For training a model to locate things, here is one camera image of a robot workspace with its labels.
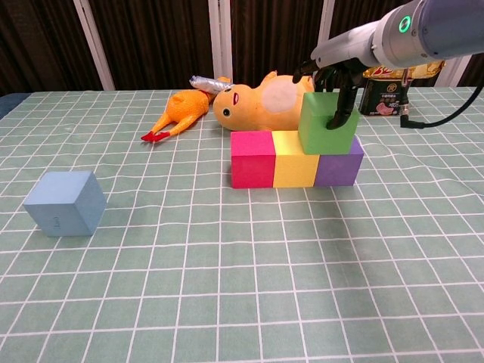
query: green cube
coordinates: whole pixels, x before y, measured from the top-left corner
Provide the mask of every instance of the green cube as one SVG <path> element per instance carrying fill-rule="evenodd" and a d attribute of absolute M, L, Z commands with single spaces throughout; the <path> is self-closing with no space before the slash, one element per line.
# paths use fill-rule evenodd
<path fill-rule="evenodd" d="M 338 105 L 338 93 L 306 92 L 302 99 L 299 139 L 305 154 L 346 155 L 351 149 L 359 112 L 355 108 L 348 121 L 338 129 L 326 129 Z"/>

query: white patch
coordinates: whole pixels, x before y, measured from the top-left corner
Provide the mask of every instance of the white patch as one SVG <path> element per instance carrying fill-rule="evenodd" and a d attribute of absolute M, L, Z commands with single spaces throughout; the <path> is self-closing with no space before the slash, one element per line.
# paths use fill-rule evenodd
<path fill-rule="evenodd" d="M 290 79 L 276 79 L 262 91 L 262 106 L 269 112 L 291 110 L 296 105 L 297 85 Z"/>

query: yellow cube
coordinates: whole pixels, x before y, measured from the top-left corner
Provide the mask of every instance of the yellow cube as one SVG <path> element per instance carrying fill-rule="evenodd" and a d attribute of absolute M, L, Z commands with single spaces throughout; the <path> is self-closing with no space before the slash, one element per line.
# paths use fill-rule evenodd
<path fill-rule="evenodd" d="M 304 154 L 298 131 L 273 131 L 275 146 L 274 188 L 314 186 L 319 155 Z"/>

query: foam block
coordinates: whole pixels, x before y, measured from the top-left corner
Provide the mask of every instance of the foam block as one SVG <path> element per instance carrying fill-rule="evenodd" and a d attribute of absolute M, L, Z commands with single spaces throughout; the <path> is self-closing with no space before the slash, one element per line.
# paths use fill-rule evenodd
<path fill-rule="evenodd" d="M 93 172 L 47 172 L 23 207 L 50 237 L 90 236 L 106 204 Z"/>
<path fill-rule="evenodd" d="M 232 132 L 233 188 L 272 188 L 275 148 L 270 131 Z"/>
<path fill-rule="evenodd" d="M 299 138 L 306 154 L 348 154 L 356 133 L 359 113 L 356 109 L 344 126 L 326 129 L 337 109 L 338 93 L 306 92 L 299 119 Z"/>
<path fill-rule="evenodd" d="M 358 138 L 353 138 L 347 155 L 321 155 L 315 187 L 339 187 L 355 184 L 364 151 Z"/>
<path fill-rule="evenodd" d="M 319 155 L 304 154 L 298 131 L 273 131 L 276 152 L 274 188 L 304 188 L 315 183 Z"/>

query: purple cube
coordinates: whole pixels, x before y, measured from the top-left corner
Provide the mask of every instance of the purple cube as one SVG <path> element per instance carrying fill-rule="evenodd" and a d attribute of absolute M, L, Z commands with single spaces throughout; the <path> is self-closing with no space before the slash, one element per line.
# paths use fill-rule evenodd
<path fill-rule="evenodd" d="M 321 155 L 316 173 L 315 187 L 342 187 L 355 184 L 364 151 L 358 138 L 347 155 Z"/>

